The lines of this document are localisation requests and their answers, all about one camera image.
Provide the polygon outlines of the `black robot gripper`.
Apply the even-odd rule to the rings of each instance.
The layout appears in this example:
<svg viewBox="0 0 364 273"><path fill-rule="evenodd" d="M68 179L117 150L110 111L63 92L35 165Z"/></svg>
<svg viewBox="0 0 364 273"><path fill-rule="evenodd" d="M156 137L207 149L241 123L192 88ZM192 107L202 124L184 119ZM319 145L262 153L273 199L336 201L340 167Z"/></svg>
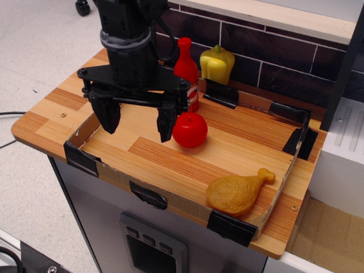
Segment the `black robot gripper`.
<svg viewBox="0 0 364 273"><path fill-rule="evenodd" d="M120 103L155 107L160 141L171 139L176 111L189 108L190 83L161 66L152 42L104 43L109 63L81 68L84 97L103 129L114 134L121 118Z"/></svg>

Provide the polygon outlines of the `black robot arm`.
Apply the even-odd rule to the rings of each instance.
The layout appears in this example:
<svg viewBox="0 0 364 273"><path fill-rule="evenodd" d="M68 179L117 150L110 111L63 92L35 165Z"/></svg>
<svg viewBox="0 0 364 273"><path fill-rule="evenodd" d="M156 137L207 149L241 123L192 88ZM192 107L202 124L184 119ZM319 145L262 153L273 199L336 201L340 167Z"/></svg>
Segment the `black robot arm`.
<svg viewBox="0 0 364 273"><path fill-rule="evenodd" d="M109 64L77 71L84 97L110 134L119 125L121 104L156 108L160 139L169 141L177 117L189 108L191 84L159 64L155 26L171 33L162 20L168 2L97 1L96 6Z"/></svg>

